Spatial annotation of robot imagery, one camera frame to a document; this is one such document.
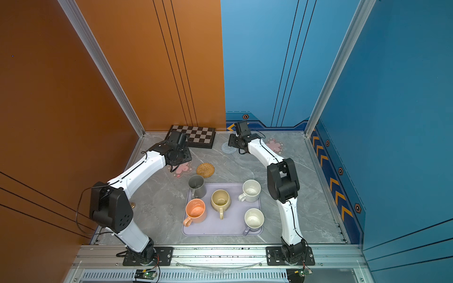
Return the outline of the light blue woven coaster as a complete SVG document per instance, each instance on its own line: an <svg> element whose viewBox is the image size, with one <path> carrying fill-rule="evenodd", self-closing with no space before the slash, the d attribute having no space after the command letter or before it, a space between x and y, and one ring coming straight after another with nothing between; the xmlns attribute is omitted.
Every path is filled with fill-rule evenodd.
<svg viewBox="0 0 453 283"><path fill-rule="evenodd" d="M232 147L232 146L229 146L228 145L228 142L225 142L222 146L221 146L221 150L226 153L226 154L233 154L237 151L237 148L235 147Z"/></svg>

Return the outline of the pink flower coaster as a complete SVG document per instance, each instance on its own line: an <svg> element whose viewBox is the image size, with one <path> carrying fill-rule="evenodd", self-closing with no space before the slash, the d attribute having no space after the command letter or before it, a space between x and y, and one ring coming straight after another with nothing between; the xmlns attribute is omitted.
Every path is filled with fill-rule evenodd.
<svg viewBox="0 0 453 283"><path fill-rule="evenodd" d="M266 145L275 153L282 154L284 151L284 144L276 139L268 139Z"/></svg>
<svg viewBox="0 0 453 283"><path fill-rule="evenodd" d="M183 175L191 173L192 170L191 162L186 162L179 165L172 173L175 178L181 178Z"/></svg>

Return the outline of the tan rattan round coaster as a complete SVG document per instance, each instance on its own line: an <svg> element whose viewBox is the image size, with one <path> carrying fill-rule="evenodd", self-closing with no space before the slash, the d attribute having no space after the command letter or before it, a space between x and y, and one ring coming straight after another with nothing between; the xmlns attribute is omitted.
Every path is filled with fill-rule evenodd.
<svg viewBox="0 0 453 283"><path fill-rule="evenodd" d="M209 178L215 173L215 167L211 163L202 163L197 167L196 173L203 178Z"/></svg>

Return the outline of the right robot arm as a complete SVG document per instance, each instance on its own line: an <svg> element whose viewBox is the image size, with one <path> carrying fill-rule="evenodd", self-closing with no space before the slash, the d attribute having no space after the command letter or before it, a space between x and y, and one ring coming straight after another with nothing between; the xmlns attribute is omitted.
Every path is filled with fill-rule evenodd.
<svg viewBox="0 0 453 283"><path fill-rule="evenodd" d="M283 260L290 265L314 266L315 257L302 236L297 214L300 183L295 163L273 152L263 138L252 133L247 122L234 124L236 133L230 134L228 145L255 156L267 169L267 187L277 202L281 218L281 251Z"/></svg>

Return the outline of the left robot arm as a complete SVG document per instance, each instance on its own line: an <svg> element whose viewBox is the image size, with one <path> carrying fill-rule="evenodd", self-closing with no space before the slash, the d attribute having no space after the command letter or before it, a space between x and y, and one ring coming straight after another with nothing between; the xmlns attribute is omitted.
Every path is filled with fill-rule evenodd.
<svg viewBox="0 0 453 283"><path fill-rule="evenodd" d="M130 198L154 173L166 166L178 168L192 160L186 134L176 130L169 137L143 151L132 167L107 183L90 188L89 217L111 232L126 246L126 255L140 265L156 264L153 240L133 220Z"/></svg>

